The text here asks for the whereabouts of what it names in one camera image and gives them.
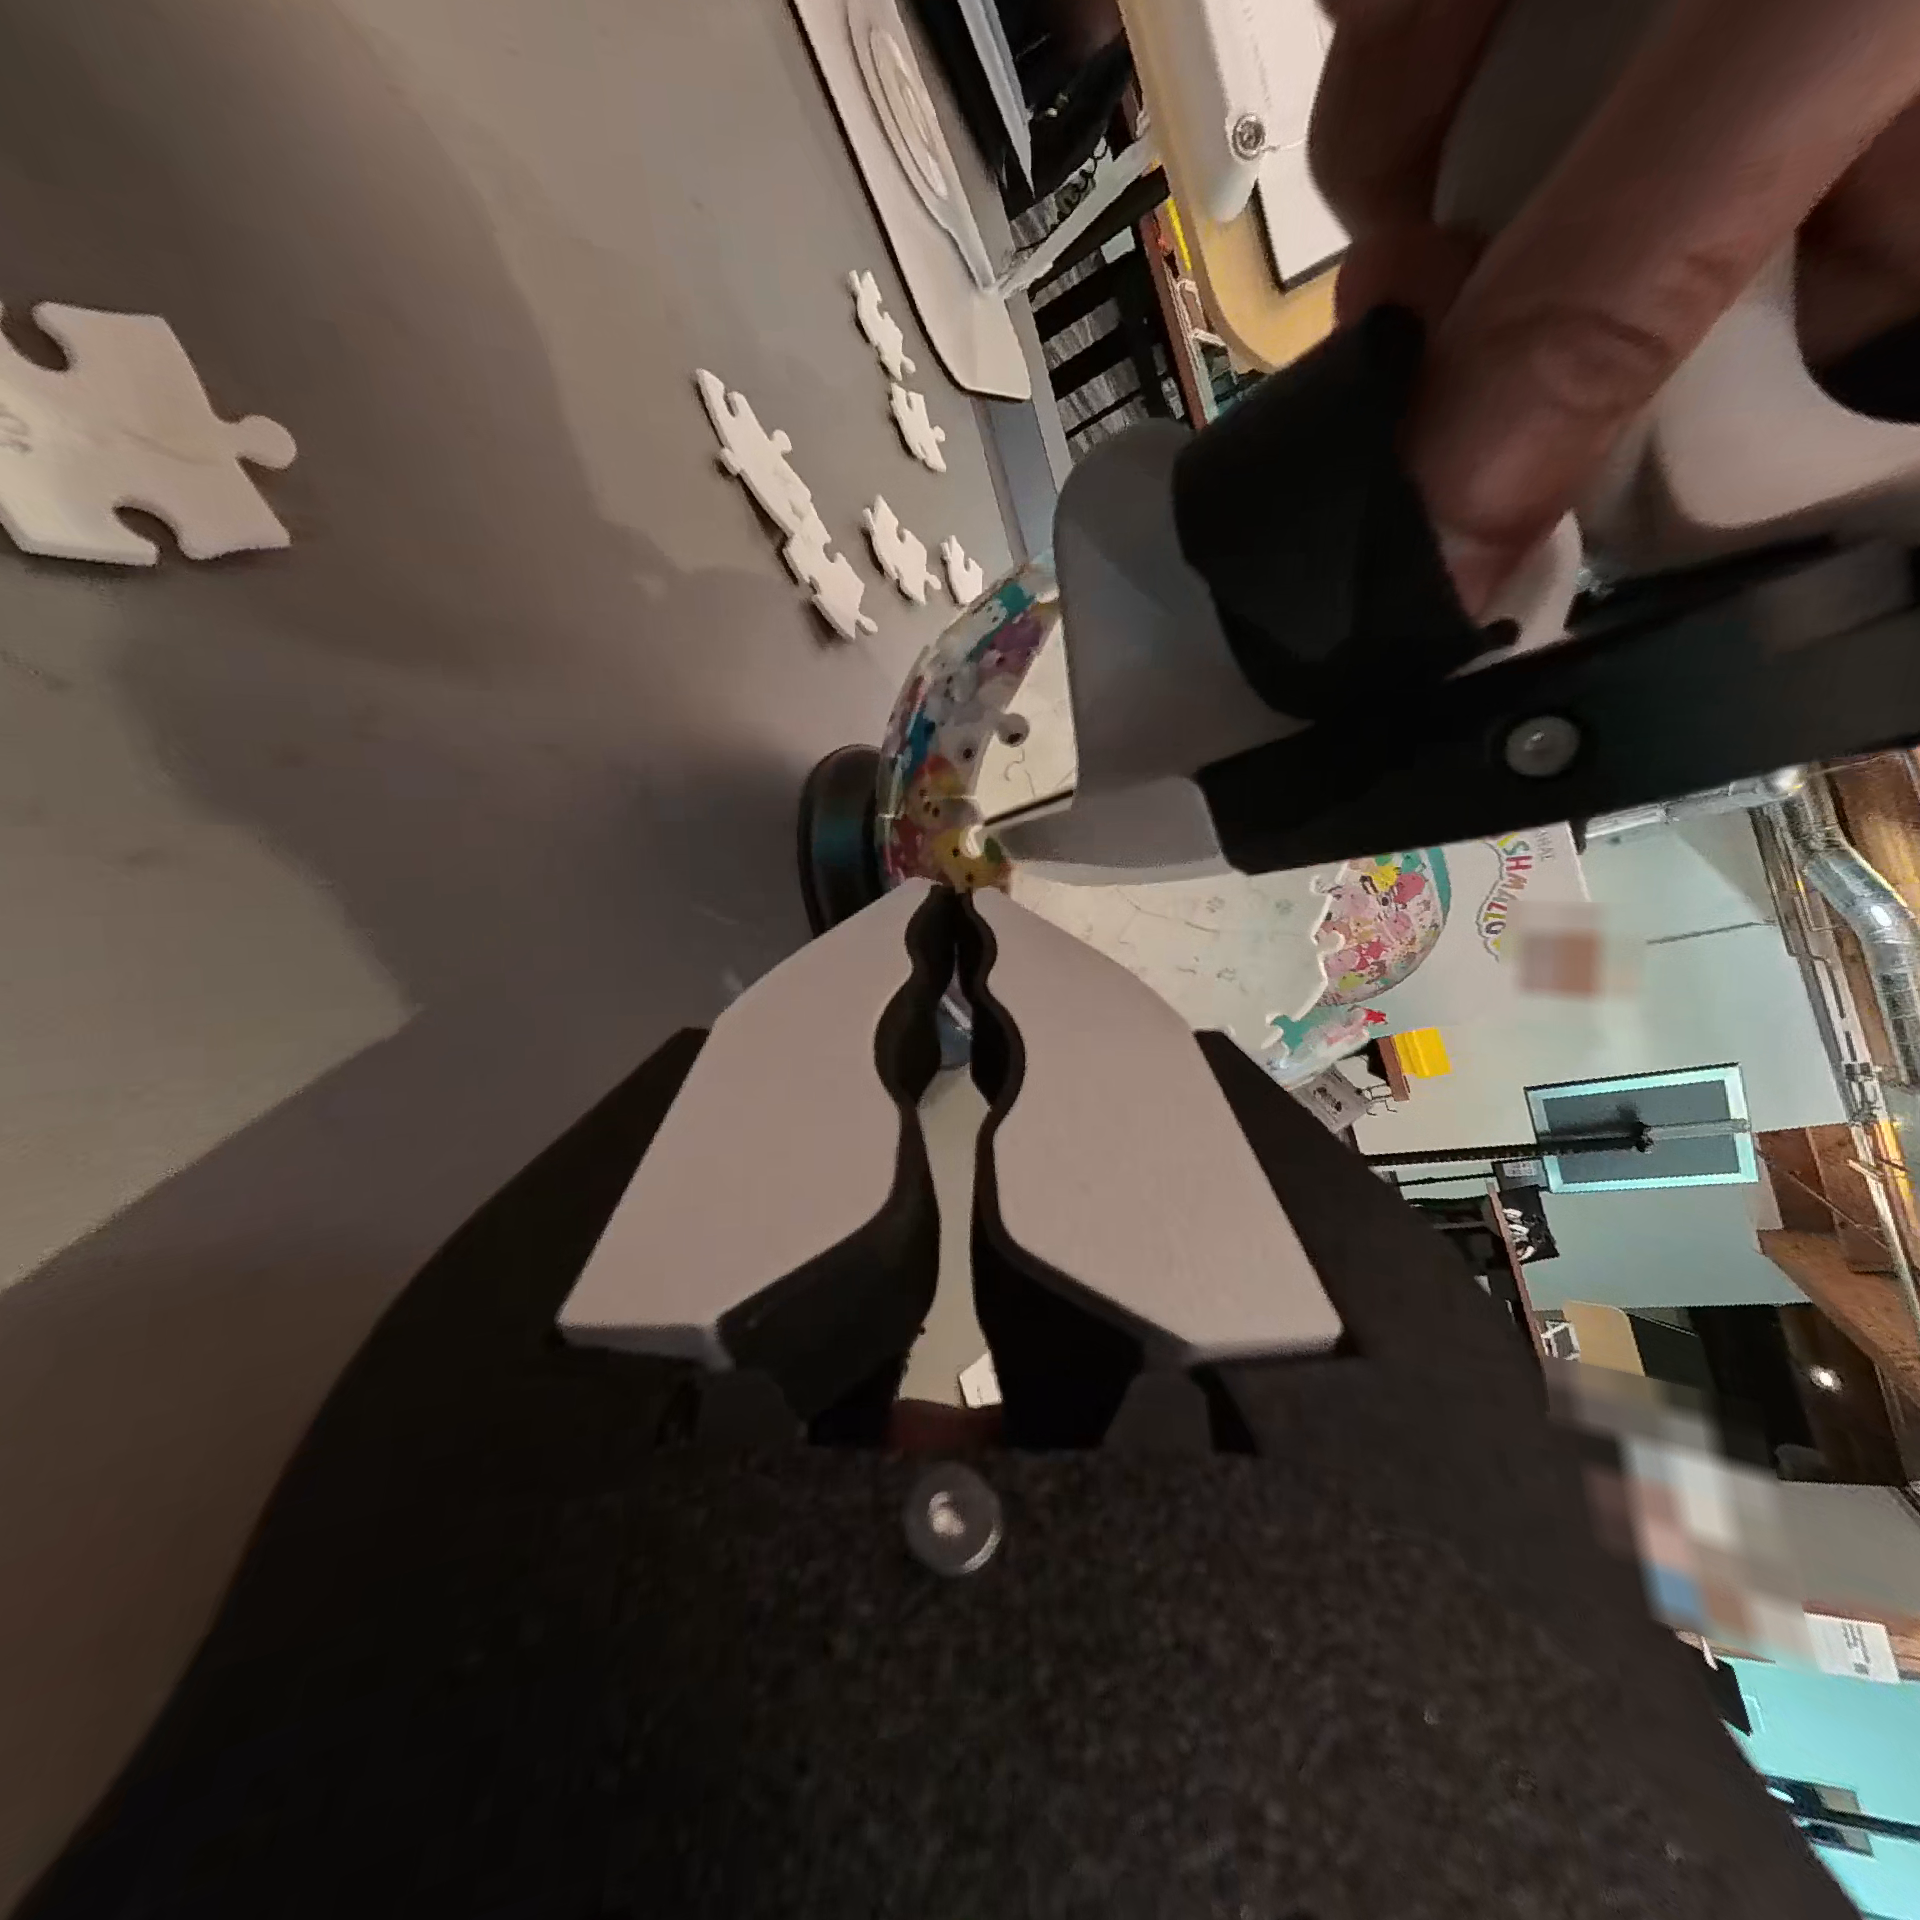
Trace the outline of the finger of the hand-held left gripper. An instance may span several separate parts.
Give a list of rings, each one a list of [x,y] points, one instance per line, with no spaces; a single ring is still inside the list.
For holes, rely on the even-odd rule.
[[[1144,421],[1097,444],[1054,513],[1071,794],[998,837],[1015,863],[1055,879],[1254,872],[1224,849],[1197,776],[1303,726],[1245,678],[1179,545],[1173,470],[1191,441],[1179,422]]]

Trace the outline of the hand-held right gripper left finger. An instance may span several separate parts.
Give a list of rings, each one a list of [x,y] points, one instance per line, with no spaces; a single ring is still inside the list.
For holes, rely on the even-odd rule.
[[[958,896],[911,879],[730,1001],[558,1312],[563,1349],[778,1397],[817,1446],[886,1444],[939,1284],[921,1100],[954,930]]]

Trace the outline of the dark shelving rack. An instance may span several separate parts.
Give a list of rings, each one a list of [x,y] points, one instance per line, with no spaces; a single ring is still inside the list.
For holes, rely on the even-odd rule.
[[[1161,245],[1146,229],[1166,199],[1154,160],[1098,207],[1082,197],[1062,249],[1025,289],[1071,458],[1130,424],[1194,422],[1179,326],[1162,300]]]

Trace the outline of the person's left hand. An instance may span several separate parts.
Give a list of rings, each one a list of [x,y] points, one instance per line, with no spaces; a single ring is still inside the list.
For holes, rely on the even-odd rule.
[[[1423,319],[1403,436],[1479,617],[1789,242],[1816,372],[1917,312],[1917,5],[1671,5],[1511,222],[1433,215],[1498,5],[1323,5],[1309,164],[1350,247],[1336,317]]]

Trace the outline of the black puzzle ball stand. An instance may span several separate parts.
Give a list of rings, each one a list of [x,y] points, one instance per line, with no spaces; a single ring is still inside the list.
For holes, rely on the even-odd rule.
[[[847,744],[821,756],[799,789],[799,897],[813,940],[849,921],[893,882],[880,861],[880,752]]]

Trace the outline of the partly built puzzle ball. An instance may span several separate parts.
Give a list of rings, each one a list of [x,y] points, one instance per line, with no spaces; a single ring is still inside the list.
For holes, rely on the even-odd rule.
[[[1346,869],[1201,876],[1133,838],[1117,855],[1054,853],[1077,785],[1059,591],[1047,560],[970,584],[880,742],[880,879],[1008,893],[1286,1086],[1384,1039],[1378,1008],[1330,999]]]

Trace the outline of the silver air duct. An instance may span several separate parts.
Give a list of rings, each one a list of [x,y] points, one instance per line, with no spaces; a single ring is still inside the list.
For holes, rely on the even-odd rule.
[[[1855,935],[1878,991],[1887,1001],[1914,1001],[1917,921],[1907,903],[1849,841],[1816,790],[1793,792],[1778,810],[1793,869]]]

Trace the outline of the teal framed window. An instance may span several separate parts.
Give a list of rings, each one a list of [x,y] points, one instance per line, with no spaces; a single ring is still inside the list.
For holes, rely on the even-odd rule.
[[[1741,1070],[1686,1070],[1527,1087],[1550,1193],[1751,1186],[1760,1152]]]

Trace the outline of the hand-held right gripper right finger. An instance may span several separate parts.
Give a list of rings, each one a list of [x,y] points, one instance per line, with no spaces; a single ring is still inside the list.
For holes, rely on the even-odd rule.
[[[1327,1286],[1201,1034],[1130,968],[1005,893],[967,900],[970,1263],[1002,1439],[1211,1449],[1224,1374],[1323,1360]]]

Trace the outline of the white sheet with circle print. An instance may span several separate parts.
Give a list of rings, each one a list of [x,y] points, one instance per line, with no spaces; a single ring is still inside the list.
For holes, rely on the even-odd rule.
[[[896,273],[949,380],[1025,401],[1030,370],[968,194],[968,144],[893,2],[793,2]]]

